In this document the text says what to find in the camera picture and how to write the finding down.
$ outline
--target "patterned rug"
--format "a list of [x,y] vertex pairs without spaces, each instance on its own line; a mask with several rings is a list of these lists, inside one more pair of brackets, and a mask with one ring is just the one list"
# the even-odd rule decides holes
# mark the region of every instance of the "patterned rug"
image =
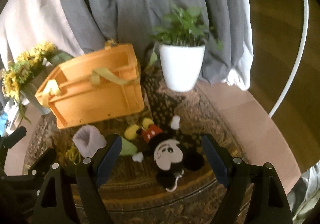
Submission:
[[[117,133],[123,136],[125,129],[133,124],[141,124],[143,118],[152,117],[155,124],[169,132],[174,115],[180,116],[180,129],[173,132],[173,138],[184,146],[203,154],[201,138],[210,133],[216,141],[226,147],[232,156],[247,159],[236,138],[224,123],[219,112],[209,102],[205,93],[197,86],[187,93],[176,93],[166,88],[160,71],[149,72],[141,78],[146,108],[144,111],[117,119],[94,123],[107,136]],[[25,172],[48,148],[55,147],[60,152],[60,163],[69,162],[63,157],[70,148],[72,137],[79,127],[58,130],[53,114],[43,116],[33,134],[25,158]],[[146,149],[143,139],[132,141],[139,151]],[[99,193],[115,223],[209,223],[220,205],[225,188],[218,184],[208,162],[196,172],[186,171],[179,179],[178,188],[169,193],[155,179],[157,166],[153,158],[145,158],[142,163],[132,161],[130,156],[122,156],[116,162],[109,181]],[[83,223],[87,223],[81,208],[81,200],[76,186],[73,186],[74,200]],[[246,206],[244,200],[238,223],[243,223]]]

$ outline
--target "white cloth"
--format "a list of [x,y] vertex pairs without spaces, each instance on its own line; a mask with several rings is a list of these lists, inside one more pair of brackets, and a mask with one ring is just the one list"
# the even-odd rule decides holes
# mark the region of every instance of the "white cloth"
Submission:
[[0,14],[0,54],[8,61],[42,40],[73,55],[84,54],[74,37],[60,0],[9,0]]
[[73,142],[83,157],[93,157],[99,148],[107,144],[100,131],[91,125],[81,127],[73,136]]
[[143,161],[143,158],[144,158],[144,156],[143,156],[142,152],[139,152],[139,153],[132,156],[132,160],[134,162],[139,162],[139,163],[141,163]]
[[293,224],[302,224],[320,198],[320,161],[301,175],[307,186],[302,204],[293,217]]
[[250,70],[253,61],[253,44],[252,30],[250,23],[250,3],[249,0],[243,0],[245,12],[245,28],[244,28],[244,51],[237,66],[232,68],[222,82],[232,86],[238,86],[241,90],[246,91],[250,87]]

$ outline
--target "bolt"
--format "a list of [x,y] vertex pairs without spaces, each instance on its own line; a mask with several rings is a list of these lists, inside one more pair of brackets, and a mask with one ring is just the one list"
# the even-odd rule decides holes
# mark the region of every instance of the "bolt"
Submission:
[[54,163],[53,165],[51,165],[51,168],[52,169],[57,169],[59,167],[59,164],[58,163]]
[[90,157],[86,157],[85,159],[83,159],[82,161],[84,164],[88,164],[91,162],[91,158]]
[[266,163],[266,168],[272,169],[273,165],[271,163]]
[[237,164],[242,163],[242,159],[241,159],[241,158],[239,158],[239,157],[235,157],[235,158],[233,158],[233,161],[234,161],[235,163],[237,163]]

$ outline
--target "orange basket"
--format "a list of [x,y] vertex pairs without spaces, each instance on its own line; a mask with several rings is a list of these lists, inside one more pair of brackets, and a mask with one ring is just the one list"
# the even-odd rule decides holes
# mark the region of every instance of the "orange basket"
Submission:
[[[101,77],[92,84],[92,70],[107,68],[124,85]],[[74,58],[57,66],[35,96],[43,104],[43,91],[55,80],[61,95],[49,96],[49,108],[57,117],[59,129],[134,114],[144,109],[140,70],[132,45],[118,45]]]

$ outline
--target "gray fabric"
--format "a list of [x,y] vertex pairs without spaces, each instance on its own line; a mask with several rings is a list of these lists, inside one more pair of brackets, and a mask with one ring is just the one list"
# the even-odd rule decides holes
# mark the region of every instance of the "gray fabric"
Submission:
[[[170,11],[171,0],[60,0],[70,27],[85,52],[103,48],[116,38],[132,43],[142,65],[152,49],[152,27]],[[173,0],[183,6],[202,6],[203,20],[216,29],[223,42],[217,50],[213,38],[206,47],[200,77],[210,83],[225,79],[244,52],[244,7],[242,0]]]

